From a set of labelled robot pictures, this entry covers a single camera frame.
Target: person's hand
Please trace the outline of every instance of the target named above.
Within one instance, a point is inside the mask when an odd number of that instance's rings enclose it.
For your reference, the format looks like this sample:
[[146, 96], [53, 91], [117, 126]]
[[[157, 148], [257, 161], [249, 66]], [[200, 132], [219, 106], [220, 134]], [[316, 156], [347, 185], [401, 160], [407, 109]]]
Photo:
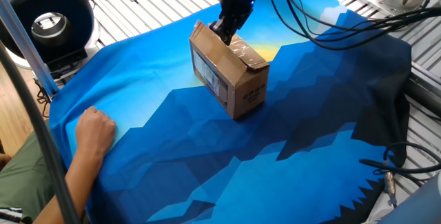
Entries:
[[115, 137], [116, 124], [103, 111], [88, 108], [76, 125], [76, 153], [85, 159], [104, 159]]
[[6, 166], [9, 161], [11, 161], [12, 157], [7, 154], [0, 154], [0, 172]]

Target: cable bundle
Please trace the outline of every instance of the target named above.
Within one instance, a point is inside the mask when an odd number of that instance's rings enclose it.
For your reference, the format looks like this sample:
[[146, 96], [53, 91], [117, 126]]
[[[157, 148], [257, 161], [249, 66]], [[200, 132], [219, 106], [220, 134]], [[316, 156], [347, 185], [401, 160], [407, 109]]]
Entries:
[[[301, 31], [295, 30], [294, 28], [292, 28], [282, 18], [282, 16], [280, 15], [280, 13], [276, 7], [276, 4], [274, 3], [274, 0], [271, 0], [271, 4], [273, 5], [273, 8], [276, 11], [278, 18], [282, 21], [282, 23], [287, 28], [289, 28], [291, 31], [293, 31], [296, 34], [298, 34], [306, 39], [309, 39], [310, 41], [312, 41], [313, 43], [315, 43], [316, 45], [318, 45], [322, 48], [325, 48], [328, 50], [336, 50], [336, 51], [357, 48], [358, 46], [361, 46], [361, 45], [364, 45], [370, 41], [373, 41], [374, 39], [377, 39], [385, 34], [388, 34], [389, 32], [394, 32], [396, 30], [399, 30], [400, 28], [403, 28], [409, 24], [419, 22], [419, 21], [422, 21], [422, 20], [430, 18], [430, 17], [438, 17], [441, 15], [441, 8], [423, 8], [421, 10], [410, 11], [410, 12], [407, 12], [404, 14], [399, 14], [394, 17], [390, 17], [390, 18], [386, 18], [386, 19], [376, 19], [376, 20], [370, 20], [370, 21], [363, 21], [363, 22], [358, 23], [354, 27], [348, 28], [348, 27], [342, 27], [342, 26], [337, 26], [337, 25], [331, 24], [331, 23], [327, 23], [326, 21], [322, 21], [318, 18], [315, 18], [314, 16], [312, 16], [309, 13], [304, 11], [303, 4], [302, 4], [301, 0], [298, 0], [300, 5], [298, 5], [294, 0], [285, 0], [285, 1], [287, 2], [288, 8], [291, 11], [291, 13], [293, 14], [294, 19], [296, 20], [296, 23], [300, 27]], [[300, 18], [298, 17], [293, 6], [304, 14], [305, 23], [306, 23], [307, 28], [305, 28], [304, 25], [302, 24], [302, 22], [300, 21]], [[312, 32], [311, 29], [309, 28], [308, 19], [317, 21], [318, 23], [329, 26], [330, 28], [337, 28], [341, 31], [327, 33], [327, 34], [316, 34], [316, 33]], [[357, 28], [358, 26], [361, 26], [363, 24], [365, 24], [365, 27]], [[342, 40], [348, 39], [350, 37], [353, 37], [357, 34], [360, 34], [362, 32], [373, 31], [373, 30], [381, 30], [381, 32], [376, 32], [375, 35], [369, 37], [368, 39], [365, 39], [364, 41], [361, 41], [361, 42], [358, 42], [355, 44], [351, 44], [351, 45], [348, 45], [345, 47], [336, 47], [336, 46], [329, 45], [332, 42], [342, 41]], [[331, 36], [331, 35], [336, 35], [336, 34], [345, 34], [345, 35], [339, 36], [338, 38], [324, 39], [324, 38], [314, 38], [314, 37], [312, 37], [311, 34], [321, 35], [321, 36], [325, 36], [325, 35]]]

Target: connector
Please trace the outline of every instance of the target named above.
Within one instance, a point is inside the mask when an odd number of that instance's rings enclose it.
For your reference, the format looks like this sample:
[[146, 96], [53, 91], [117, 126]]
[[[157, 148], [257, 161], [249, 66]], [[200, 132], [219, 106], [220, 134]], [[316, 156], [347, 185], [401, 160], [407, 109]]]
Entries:
[[384, 186], [386, 188], [386, 192], [389, 195], [389, 198], [391, 199], [391, 204], [395, 208], [397, 207], [397, 198], [396, 198], [396, 188], [395, 188], [395, 181], [393, 179], [392, 172], [386, 172], [384, 174]]

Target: cardboard box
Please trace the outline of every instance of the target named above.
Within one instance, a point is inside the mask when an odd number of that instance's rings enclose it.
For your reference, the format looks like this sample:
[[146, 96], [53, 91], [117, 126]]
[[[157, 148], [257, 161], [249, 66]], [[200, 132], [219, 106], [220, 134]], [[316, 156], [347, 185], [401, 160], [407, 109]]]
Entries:
[[265, 100], [269, 64], [239, 36], [226, 46], [198, 21], [189, 40], [194, 73], [233, 119]]

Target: green shorts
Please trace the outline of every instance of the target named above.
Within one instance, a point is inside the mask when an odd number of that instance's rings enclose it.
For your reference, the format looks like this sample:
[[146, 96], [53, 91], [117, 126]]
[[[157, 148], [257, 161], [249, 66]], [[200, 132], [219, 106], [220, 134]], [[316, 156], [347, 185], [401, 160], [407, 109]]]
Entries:
[[20, 207], [23, 217], [35, 220], [53, 196], [48, 168], [33, 132], [0, 172], [0, 207]]

